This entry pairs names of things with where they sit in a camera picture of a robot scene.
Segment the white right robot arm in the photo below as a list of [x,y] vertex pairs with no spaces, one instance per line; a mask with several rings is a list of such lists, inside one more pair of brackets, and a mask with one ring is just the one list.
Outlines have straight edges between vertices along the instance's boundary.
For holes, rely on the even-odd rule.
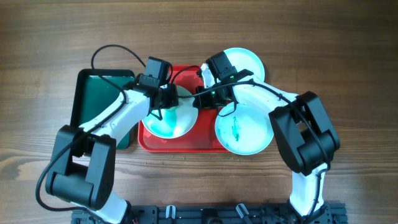
[[225,106],[215,121],[216,136],[227,150],[255,154],[275,139],[279,154],[292,174],[289,204],[306,222],[318,216],[323,178],[340,140],[319,97],[308,91],[298,95],[267,84],[249,70],[225,77],[209,70],[198,72],[203,88],[195,101]]

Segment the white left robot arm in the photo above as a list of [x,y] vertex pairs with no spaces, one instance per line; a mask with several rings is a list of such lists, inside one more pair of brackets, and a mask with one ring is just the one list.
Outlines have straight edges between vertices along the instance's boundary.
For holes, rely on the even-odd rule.
[[178,104],[177,87],[164,78],[140,74],[118,86],[119,97],[91,121],[63,126],[57,133],[50,163],[37,182],[35,196],[46,210],[40,188],[73,204],[103,223],[134,223],[131,204],[113,191],[118,142],[154,110]]

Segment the large white plate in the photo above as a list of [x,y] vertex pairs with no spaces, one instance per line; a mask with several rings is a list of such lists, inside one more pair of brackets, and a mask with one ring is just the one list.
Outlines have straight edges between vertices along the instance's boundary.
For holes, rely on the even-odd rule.
[[151,110],[142,123],[153,135],[174,139],[191,130],[198,118],[198,108],[193,107],[194,97],[182,86],[177,87],[178,106],[169,109]]

